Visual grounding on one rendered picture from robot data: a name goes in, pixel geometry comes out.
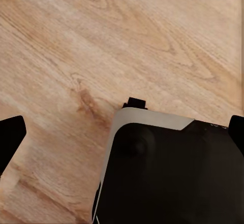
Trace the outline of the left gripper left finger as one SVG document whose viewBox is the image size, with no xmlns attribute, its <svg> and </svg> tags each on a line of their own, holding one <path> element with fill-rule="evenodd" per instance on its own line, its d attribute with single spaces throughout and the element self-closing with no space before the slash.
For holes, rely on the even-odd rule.
<svg viewBox="0 0 244 224">
<path fill-rule="evenodd" d="M 0 176 L 26 136 L 22 115 L 0 121 Z"/>
</svg>

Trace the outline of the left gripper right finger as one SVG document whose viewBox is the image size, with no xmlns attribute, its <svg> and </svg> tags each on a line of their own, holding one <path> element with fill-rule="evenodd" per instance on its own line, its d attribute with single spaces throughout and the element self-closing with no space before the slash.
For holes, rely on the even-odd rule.
<svg viewBox="0 0 244 224">
<path fill-rule="evenodd" d="M 228 126 L 228 134 L 244 155 L 244 117 L 232 116 Z"/>
</svg>

